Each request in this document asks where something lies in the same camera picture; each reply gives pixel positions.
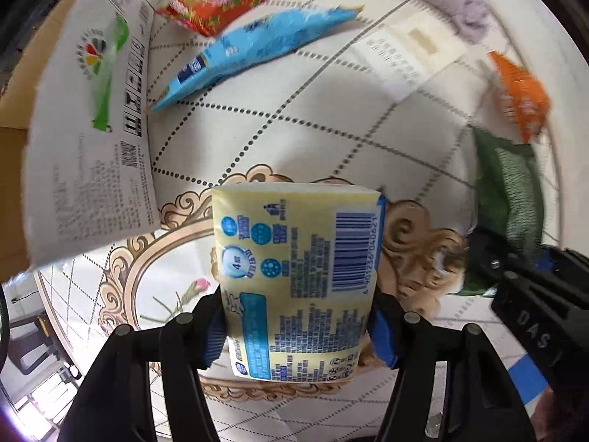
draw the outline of qr code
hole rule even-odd
[[[139,18],[143,23],[147,23],[147,16],[149,15],[148,6],[145,3],[141,4],[141,8],[139,9]]]
[[[121,163],[123,166],[137,167],[137,147],[121,141]]]

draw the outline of metal screw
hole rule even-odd
[[[406,312],[403,318],[410,324],[417,324],[421,320],[421,316],[416,312]]]
[[[505,273],[503,274],[507,279],[510,279],[512,281],[517,279],[517,274],[514,273],[513,271],[505,271]]]
[[[190,312],[183,312],[176,316],[176,322],[178,324],[190,324],[192,322],[192,314]]]
[[[482,332],[481,326],[473,323],[467,324],[466,330],[470,332],[473,336],[478,336]]]
[[[114,333],[118,336],[126,336],[129,332],[131,332],[131,326],[129,324],[121,324],[114,330]]]

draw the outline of table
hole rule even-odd
[[[164,1],[149,0],[155,6]],[[210,189],[241,181],[326,181],[381,189],[390,201],[381,287],[440,325],[478,322],[507,366],[523,354],[491,313],[489,299],[446,295],[460,284],[460,263],[445,270],[436,263],[438,254],[459,256],[462,236],[475,218],[476,158],[467,125],[509,131],[494,105],[495,76],[481,62],[495,49],[520,63],[518,42],[493,15],[480,45],[394,105],[349,47],[412,13],[441,18],[437,10],[419,0],[269,0],[230,29],[303,4],[364,4],[364,10],[357,20],[293,54],[150,116],[152,174],[164,228],[36,274],[52,322],[82,373],[116,325],[161,325],[214,291]],[[156,16],[148,97],[156,98],[209,41]],[[535,150],[547,208],[545,239],[557,245],[559,173],[548,131]],[[224,352],[202,373],[222,440],[346,440],[375,434],[395,378],[369,347],[355,379],[341,387],[238,379],[228,358]],[[432,414],[443,402],[444,366],[438,369]],[[157,431],[170,435],[157,364],[151,389]]]

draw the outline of blue circle icon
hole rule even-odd
[[[228,236],[235,236],[237,233],[237,223],[235,222],[235,219],[225,216],[221,219],[221,229]]]
[[[243,375],[247,375],[246,366],[244,366],[242,363],[236,362],[235,367],[239,371],[239,373],[242,373]]]
[[[242,248],[227,246],[221,255],[221,274],[239,279],[250,270],[249,258]]]
[[[264,259],[260,265],[261,273],[266,277],[280,276],[282,266],[276,259]]]
[[[251,227],[251,239],[259,245],[265,245],[272,240],[272,229],[267,224],[259,222]]]

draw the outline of brown cardboard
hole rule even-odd
[[[61,0],[51,11],[25,49],[0,99],[0,282],[29,268],[22,224],[22,151],[35,107],[36,86],[75,1]]]

